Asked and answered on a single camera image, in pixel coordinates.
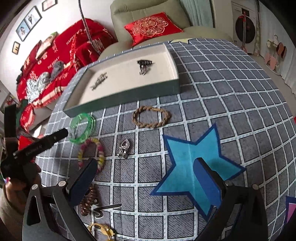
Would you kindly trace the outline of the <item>white sheer curtain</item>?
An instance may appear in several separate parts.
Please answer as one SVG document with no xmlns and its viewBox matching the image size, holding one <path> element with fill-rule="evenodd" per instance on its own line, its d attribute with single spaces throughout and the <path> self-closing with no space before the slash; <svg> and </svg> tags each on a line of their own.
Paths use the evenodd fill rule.
<svg viewBox="0 0 296 241">
<path fill-rule="evenodd" d="M 259 21 L 260 54 L 262 56 L 266 54 L 268 40 L 277 40 L 286 46 L 287 52 L 280 60 L 278 72 L 295 94 L 295 46 L 278 18 L 262 2 L 259 2 Z"/>
</svg>

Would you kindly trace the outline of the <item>grey-blue curtain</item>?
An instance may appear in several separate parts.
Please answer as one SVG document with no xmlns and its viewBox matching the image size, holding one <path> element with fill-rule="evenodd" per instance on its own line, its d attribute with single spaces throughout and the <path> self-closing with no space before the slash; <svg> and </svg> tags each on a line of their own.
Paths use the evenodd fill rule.
<svg viewBox="0 0 296 241">
<path fill-rule="evenodd" d="M 215 27 L 210 0 L 180 0 L 191 26 Z"/>
</svg>

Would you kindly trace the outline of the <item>grey checked tablecloth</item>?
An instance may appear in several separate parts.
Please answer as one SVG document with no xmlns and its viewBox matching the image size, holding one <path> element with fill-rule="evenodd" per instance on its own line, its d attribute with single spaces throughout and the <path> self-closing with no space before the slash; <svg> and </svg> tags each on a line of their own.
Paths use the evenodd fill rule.
<svg viewBox="0 0 296 241">
<path fill-rule="evenodd" d="M 272 79 L 228 41 L 168 43 L 179 94 L 91 112 L 105 165 L 94 179 L 100 223 L 117 240 L 193 240 L 206 226 L 203 190 L 194 173 L 201 157 L 237 186 L 259 186 L 268 240 L 284 228 L 285 200 L 295 196 L 295 121 Z M 128 139 L 126 159 L 118 148 Z"/>
</svg>

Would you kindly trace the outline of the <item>small picture frame left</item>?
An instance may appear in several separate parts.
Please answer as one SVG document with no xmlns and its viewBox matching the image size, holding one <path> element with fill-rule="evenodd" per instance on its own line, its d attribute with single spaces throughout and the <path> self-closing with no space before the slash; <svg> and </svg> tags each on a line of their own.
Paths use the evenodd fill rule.
<svg viewBox="0 0 296 241">
<path fill-rule="evenodd" d="M 20 43 L 15 41 L 13 44 L 12 52 L 17 55 L 19 53 L 19 50 L 20 50 Z"/>
</svg>

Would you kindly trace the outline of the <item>silver heart brooch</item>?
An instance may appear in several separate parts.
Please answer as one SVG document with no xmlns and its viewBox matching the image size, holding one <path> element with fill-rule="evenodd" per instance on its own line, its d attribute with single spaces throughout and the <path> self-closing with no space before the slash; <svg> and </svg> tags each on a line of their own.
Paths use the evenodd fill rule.
<svg viewBox="0 0 296 241">
<path fill-rule="evenodd" d="M 119 158 L 123 158 L 126 159 L 128 156 L 128 149 L 130 148 L 130 142 L 128 139 L 124 139 L 121 141 L 121 143 L 119 144 L 119 148 L 118 148 L 118 154 L 117 156 Z"/>
<path fill-rule="evenodd" d="M 148 66 L 140 66 L 139 75 L 145 75 L 145 74 L 147 74 L 148 71 L 149 71 L 149 67 Z"/>
</svg>

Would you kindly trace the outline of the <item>silver hair clip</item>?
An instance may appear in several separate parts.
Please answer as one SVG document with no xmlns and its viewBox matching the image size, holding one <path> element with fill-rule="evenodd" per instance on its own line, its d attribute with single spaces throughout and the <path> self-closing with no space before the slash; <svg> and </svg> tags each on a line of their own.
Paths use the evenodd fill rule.
<svg viewBox="0 0 296 241">
<path fill-rule="evenodd" d="M 107 73 L 105 72 L 105 73 L 102 73 L 102 74 L 100 74 L 98 77 L 97 77 L 97 79 L 96 79 L 96 81 L 95 81 L 95 83 L 93 84 L 93 85 L 91 85 L 90 86 L 90 89 L 93 91 L 93 90 L 95 90 L 104 80 L 106 80 L 107 79 Z"/>
</svg>

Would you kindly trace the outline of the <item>sofa with red cover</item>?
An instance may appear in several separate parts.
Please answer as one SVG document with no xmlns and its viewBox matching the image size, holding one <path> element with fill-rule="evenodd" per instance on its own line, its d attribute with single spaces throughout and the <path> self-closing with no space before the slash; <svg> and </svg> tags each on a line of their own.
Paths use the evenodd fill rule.
<svg viewBox="0 0 296 241">
<path fill-rule="evenodd" d="M 28 101 L 18 118 L 18 123 L 25 130 L 33 126 L 38 116 L 37 109 L 56 101 L 79 69 L 95 62 L 108 46 L 116 43 L 111 32 L 100 23 L 86 19 L 86 24 L 89 36 L 83 22 L 77 21 L 55 36 L 45 50 L 41 50 L 41 43 L 38 42 L 25 60 L 16 85 L 19 101 Z M 45 72 L 53 80 L 46 81 L 45 87 L 36 94 L 30 92 L 32 84 Z"/>
</svg>

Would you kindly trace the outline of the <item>red embroidered cushion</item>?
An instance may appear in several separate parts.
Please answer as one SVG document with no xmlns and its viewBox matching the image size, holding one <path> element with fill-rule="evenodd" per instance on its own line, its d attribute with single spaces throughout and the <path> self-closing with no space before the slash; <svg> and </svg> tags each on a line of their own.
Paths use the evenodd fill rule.
<svg viewBox="0 0 296 241">
<path fill-rule="evenodd" d="M 183 32 L 170 20 L 165 12 L 146 16 L 125 25 L 124 28 L 132 37 L 133 47 L 153 38 Z"/>
</svg>

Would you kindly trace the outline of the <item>small picture frame right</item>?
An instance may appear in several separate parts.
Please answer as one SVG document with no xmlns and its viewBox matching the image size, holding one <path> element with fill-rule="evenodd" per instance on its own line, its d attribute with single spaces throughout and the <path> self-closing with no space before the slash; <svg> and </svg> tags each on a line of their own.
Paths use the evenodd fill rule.
<svg viewBox="0 0 296 241">
<path fill-rule="evenodd" d="M 42 3 L 42 11 L 47 11 L 51 7 L 55 6 L 57 4 L 57 0 L 45 0 Z"/>
</svg>

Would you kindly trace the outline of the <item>double picture frame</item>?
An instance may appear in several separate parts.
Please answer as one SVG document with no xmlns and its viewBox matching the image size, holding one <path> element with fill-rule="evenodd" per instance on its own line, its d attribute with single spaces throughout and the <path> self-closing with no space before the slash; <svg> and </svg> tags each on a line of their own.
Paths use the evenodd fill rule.
<svg viewBox="0 0 296 241">
<path fill-rule="evenodd" d="M 16 29 L 18 37 L 23 42 L 31 30 L 41 20 L 42 16 L 36 6 L 32 7 Z"/>
</svg>

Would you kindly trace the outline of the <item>cream printed pillow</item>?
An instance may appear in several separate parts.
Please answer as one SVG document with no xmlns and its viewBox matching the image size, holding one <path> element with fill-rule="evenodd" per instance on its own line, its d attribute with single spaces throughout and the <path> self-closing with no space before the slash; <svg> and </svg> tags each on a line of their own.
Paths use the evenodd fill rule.
<svg viewBox="0 0 296 241">
<path fill-rule="evenodd" d="M 57 37 L 57 35 L 58 35 L 58 33 L 54 32 L 46 40 L 44 40 L 41 43 L 41 45 L 36 53 L 36 59 L 39 59 L 46 52 L 46 49 L 48 49 L 52 45 L 52 43 L 55 40 L 55 38 Z"/>
</svg>

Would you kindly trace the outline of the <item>black hair claw clip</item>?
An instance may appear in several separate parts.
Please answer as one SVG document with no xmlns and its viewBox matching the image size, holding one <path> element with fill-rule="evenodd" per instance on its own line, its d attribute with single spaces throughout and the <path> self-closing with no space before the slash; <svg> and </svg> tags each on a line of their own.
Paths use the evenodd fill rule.
<svg viewBox="0 0 296 241">
<path fill-rule="evenodd" d="M 153 61 L 151 60 L 138 60 L 137 64 L 140 66 L 140 68 L 144 67 L 144 66 L 150 66 L 153 64 Z"/>
</svg>

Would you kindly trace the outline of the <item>grey clothes pile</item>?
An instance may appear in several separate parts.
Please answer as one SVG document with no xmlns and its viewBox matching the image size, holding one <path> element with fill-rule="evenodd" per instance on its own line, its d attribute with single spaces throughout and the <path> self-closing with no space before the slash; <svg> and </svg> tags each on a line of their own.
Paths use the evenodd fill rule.
<svg viewBox="0 0 296 241">
<path fill-rule="evenodd" d="M 39 95 L 45 90 L 46 86 L 49 85 L 55 78 L 63 71 L 64 62 L 57 61 L 53 65 L 53 70 L 51 73 L 43 72 L 36 80 L 27 80 L 27 100 L 32 103 Z"/>
</svg>

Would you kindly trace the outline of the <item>small picture frame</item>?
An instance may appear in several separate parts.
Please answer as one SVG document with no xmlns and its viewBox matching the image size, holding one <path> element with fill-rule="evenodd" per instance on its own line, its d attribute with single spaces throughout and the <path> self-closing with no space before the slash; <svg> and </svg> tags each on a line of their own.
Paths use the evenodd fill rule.
<svg viewBox="0 0 296 241">
<path fill-rule="evenodd" d="M 45 0 L 42 3 L 42 11 L 47 11 L 51 7 L 55 6 L 57 4 L 57 0 Z"/>
<path fill-rule="evenodd" d="M 17 55 L 19 53 L 19 50 L 20 50 L 20 43 L 15 41 L 13 44 L 12 52 Z"/>
</svg>

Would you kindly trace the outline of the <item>slipper rack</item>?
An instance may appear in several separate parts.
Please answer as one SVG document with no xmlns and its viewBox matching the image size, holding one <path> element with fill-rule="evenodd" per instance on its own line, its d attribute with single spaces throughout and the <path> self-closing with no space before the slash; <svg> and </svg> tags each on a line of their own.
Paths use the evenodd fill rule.
<svg viewBox="0 0 296 241">
<path fill-rule="evenodd" d="M 264 56 L 264 63 L 276 75 L 281 76 L 280 63 L 284 60 L 287 47 L 278 40 L 278 35 L 266 42 L 267 51 Z"/>
</svg>

